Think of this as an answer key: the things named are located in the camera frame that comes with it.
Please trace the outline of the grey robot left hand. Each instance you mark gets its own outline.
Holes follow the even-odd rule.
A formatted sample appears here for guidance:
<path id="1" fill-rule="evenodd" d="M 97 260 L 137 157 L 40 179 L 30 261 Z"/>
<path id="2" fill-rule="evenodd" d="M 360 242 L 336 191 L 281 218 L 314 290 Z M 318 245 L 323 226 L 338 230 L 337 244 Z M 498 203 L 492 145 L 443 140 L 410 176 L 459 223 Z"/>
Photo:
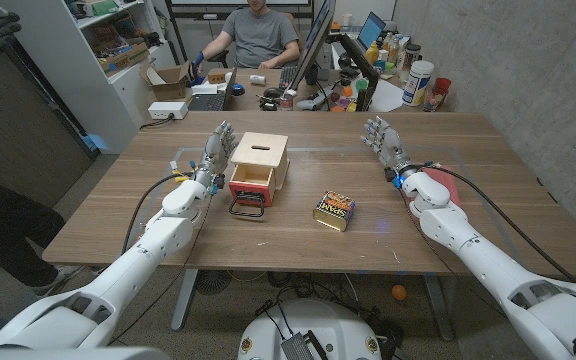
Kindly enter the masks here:
<path id="1" fill-rule="evenodd" d="M 222 174 L 237 145 L 232 124 L 223 121 L 205 143 L 199 170 L 216 175 Z"/>

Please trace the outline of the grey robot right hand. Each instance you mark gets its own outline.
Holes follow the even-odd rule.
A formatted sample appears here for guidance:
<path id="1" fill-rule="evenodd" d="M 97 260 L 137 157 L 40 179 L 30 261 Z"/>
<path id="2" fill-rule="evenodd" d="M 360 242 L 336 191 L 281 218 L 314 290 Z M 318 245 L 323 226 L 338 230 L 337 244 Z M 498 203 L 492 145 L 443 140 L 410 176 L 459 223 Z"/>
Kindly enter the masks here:
<path id="1" fill-rule="evenodd" d="M 382 165 L 398 174 L 415 168 L 399 133 L 387 121 L 376 116 L 366 121 L 364 129 L 366 135 L 361 140 L 377 155 Z"/>

